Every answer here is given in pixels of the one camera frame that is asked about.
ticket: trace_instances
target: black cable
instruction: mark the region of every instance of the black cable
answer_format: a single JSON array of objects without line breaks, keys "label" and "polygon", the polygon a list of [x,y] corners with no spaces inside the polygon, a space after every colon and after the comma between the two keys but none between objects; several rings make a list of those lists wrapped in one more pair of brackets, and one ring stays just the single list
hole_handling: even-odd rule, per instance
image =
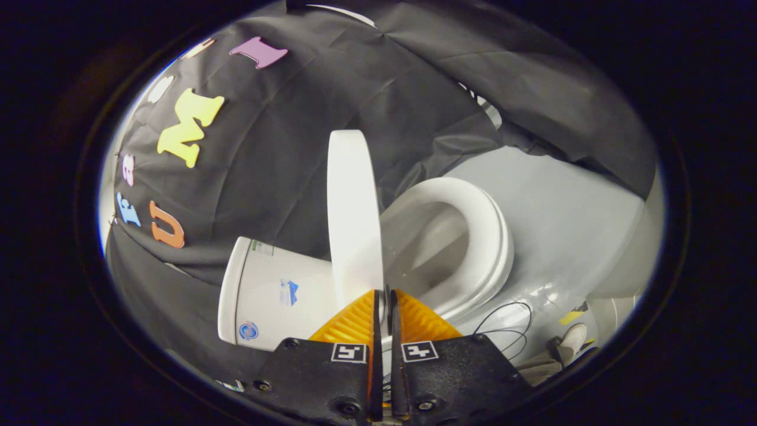
[{"label": "black cable", "polygon": [[520,337],[518,337],[517,339],[515,339],[515,340],[514,340],[514,341],[513,341],[513,342],[512,342],[511,344],[507,345],[507,347],[506,347],[505,349],[502,349],[502,350],[500,350],[500,352],[505,352],[506,350],[510,349],[510,347],[511,347],[512,345],[516,344],[516,342],[517,342],[518,340],[520,340],[520,339],[521,339],[521,337],[523,337],[523,347],[521,348],[521,350],[519,350],[519,351],[518,351],[518,353],[516,353],[515,355],[511,356],[510,358],[508,358],[508,359],[507,359],[508,361],[509,361],[510,359],[514,359],[514,358],[515,358],[516,356],[520,355],[520,354],[521,354],[521,353],[522,353],[522,352],[523,352],[523,351],[525,350],[525,347],[526,347],[526,346],[528,345],[528,337],[527,337],[527,336],[526,336],[526,335],[525,335],[524,333],[521,333],[520,331],[517,331],[517,330],[508,330],[508,329],[506,329],[506,328],[500,328],[500,329],[498,329],[498,330],[489,330],[489,331],[482,331],[482,332],[481,332],[481,334],[486,334],[486,333],[496,333],[496,332],[498,332],[498,331],[506,331],[506,332],[509,332],[509,333],[517,333],[517,334],[520,334]]},{"label": "black cable", "polygon": [[502,349],[502,350],[500,351],[500,352],[505,352],[505,351],[506,351],[506,350],[508,350],[508,349],[509,349],[509,348],[510,348],[510,347],[511,347],[512,345],[514,345],[514,344],[515,344],[515,343],[516,343],[516,342],[517,342],[518,340],[520,340],[520,338],[521,338],[521,337],[523,337],[523,347],[521,348],[521,350],[519,350],[519,351],[518,351],[518,353],[516,353],[516,354],[515,354],[514,356],[512,356],[512,357],[510,358],[510,359],[514,359],[514,358],[515,358],[516,356],[518,356],[518,355],[520,355],[521,353],[523,353],[523,351],[525,350],[525,347],[526,347],[526,345],[528,345],[528,338],[527,338],[527,337],[525,336],[525,334],[526,334],[526,333],[528,332],[528,329],[530,329],[530,328],[531,328],[531,320],[532,320],[532,319],[534,318],[534,311],[533,311],[533,310],[531,310],[531,306],[529,306],[529,305],[528,305],[528,303],[524,303],[524,302],[510,302],[510,303],[505,303],[504,305],[500,305],[500,306],[497,306],[497,308],[496,308],[495,310],[493,310],[492,312],[489,312],[489,315],[486,315],[486,317],[485,317],[485,318],[484,318],[484,319],[483,319],[483,320],[482,320],[482,321],[481,321],[480,323],[478,323],[478,327],[476,327],[476,328],[475,328],[475,330],[473,330],[473,333],[472,333],[472,334],[476,334],[476,333],[478,332],[478,330],[479,330],[479,329],[481,328],[481,326],[482,326],[482,325],[484,325],[484,323],[486,322],[486,320],[488,320],[488,319],[489,319],[489,317],[490,317],[490,316],[492,316],[492,315],[493,315],[493,314],[494,314],[495,312],[497,312],[497,311],[499,311],[500,309],[502,309],[502,308],[505,308],[505,307],[507,307],[507,306],[511,306],[511,305],[523,305],[523,306],[525,306],[525,307],[526,307],[526,308],[528,309],[528,324],[526,324],[526,326],[525,326],[525,330],[523,330],[523,332],[521,333],[520,331],[509,330],[509,329],[506,329],[506,328],[499,328],[499,329],[497,329],[497,330],[490,330],[490,331],[485,331],[485,332],[483,332],[483,334],[486,334],[486,333],[493,333],[493,332],[495,332],[495,331],[508,331],[508,332],[510,332],[510,333],[517,333],[517,334],[520,334],[520,337],[518,337],[517,339],[515,339],[515,340],[514,340],[514,341],[513,341],[513,342],[512,342],[511,344],[509,344],[509,345],[508,345],[508,346],[507,346],[507,347],[506,347],[505,349]]},{"label": "black cable", "polygon": [[386,381],[391,376],[391,373],[386,374],[384,376],[383,385],[382,385],[382,392],[390,392],[391,391],[391,381]]},{"label": "black cable", "polygon": [[489,312],[489,315],[486,315],[486,318],[484,318],[484,320],[481,321],[480,324],[478,324],[478,327],[476,327],[475,330],[473,330],[472,334],[476,334],[478,332],[478,329],[481,328],[482,325],[484,325],[484,323],[486,322],[486,320],[488,320],[489,317],[492,316],[493,313],[499,311],[502,308],[505,308],[505,307],[511,306],[511,305],[523,305],[526,308],[528,308],[528,325],[525,326],[525,331],[528,331],[528,329],[531,327],[531,319],[534,317],[534,312],[531,310],[531,306],[529,306],[528,303],[524,303],[524,302],[511,302],[511,303],[505,303],[504,305],[501,305],[501,306],[497,307],[492,312]]}]

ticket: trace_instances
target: toilet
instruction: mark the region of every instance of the toilet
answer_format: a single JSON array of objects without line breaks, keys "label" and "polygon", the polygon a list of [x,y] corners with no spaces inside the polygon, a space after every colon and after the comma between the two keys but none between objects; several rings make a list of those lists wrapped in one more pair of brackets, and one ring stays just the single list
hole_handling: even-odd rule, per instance
[{"label": "toilet", "polygon": [[[332,262],[238,238],[219,300],[222,340],[274,350],[287,337],[308,339],[369,290],[403,290],[454,325],[510,273],[512,236],[502,212],[472,183],[423,181],[379,216],[359,130],[332,133],[327,199]],[[386,348],[383,303],[380,315]]]},{"label": "toilet", "polygon": [[454,177],[407,190],[380,217],[387,290],[454,324],[488,301],[512,268],[512,235],[481,188]]}]

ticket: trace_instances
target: black fabric backdrop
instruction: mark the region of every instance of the black fabric backdrop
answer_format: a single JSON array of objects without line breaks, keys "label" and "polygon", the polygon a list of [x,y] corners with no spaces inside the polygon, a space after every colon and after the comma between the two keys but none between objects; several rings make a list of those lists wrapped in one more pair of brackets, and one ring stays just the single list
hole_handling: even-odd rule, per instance
[{"label": "black fabric backdrop", "polygon": [[[250,377],[265,357],[217,336],[219,286],[234,242],[247,236],[329,258],[333,130],[365,133],[381,210],[413,184],[504,145],[590,168],[642,197],[651,186],[656,152],[644,125],[560,41],[476,3],[340,5],[376,28],[278,2],[213,34],[208,49],[164,71],[175,80],[157,104],[137,108],[119,152],[119,166],[124,155],[135,156],[134,186],[118,167],[115,191],[142,222],[118,220],[108,239],[124,301],[162,347],[227,383]],[[255,36],[288,54],[263,70],[229,55]],[[497,107],[499,130],[458,82]],[[160,132],[179,122],[174,105],[187,88],[225,98],[193,142],[200,154],[191,169],[156,150]],[[153,238],[151,200],[182,225],[181,249]]]}]

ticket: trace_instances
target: shoe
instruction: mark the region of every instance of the shoe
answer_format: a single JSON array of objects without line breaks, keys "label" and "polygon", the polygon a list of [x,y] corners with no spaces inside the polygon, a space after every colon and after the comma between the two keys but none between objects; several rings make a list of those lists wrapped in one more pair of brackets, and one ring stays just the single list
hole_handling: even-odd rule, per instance
[{"label": "shoe", "polygon": [[565,333],[560,346],[573,349],[573,354],[577,354],[581,350],[581,346],[586,342],[587,333],[586,324],[576,324]]}]

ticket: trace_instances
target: purple letter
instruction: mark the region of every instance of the purple letter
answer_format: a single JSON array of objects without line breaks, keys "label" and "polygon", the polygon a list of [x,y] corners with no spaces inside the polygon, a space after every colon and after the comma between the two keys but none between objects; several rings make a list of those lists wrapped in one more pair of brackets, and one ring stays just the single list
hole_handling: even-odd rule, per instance
[{"label": "purple letter", "polygon": [[255,67],[258,70],[262,70],[263,68],[283,58],[287,52],[289,52],[289,50],[274,49],[273,47],[261,42],[260,37],[255,37],[254,39],[249,39],[248,41],[243,42],[241,45],[233,48],[232,51],[229,52],[229,55],[241,53],[248,58],[254,59],[255,62],[257,62],[257,65]]}]

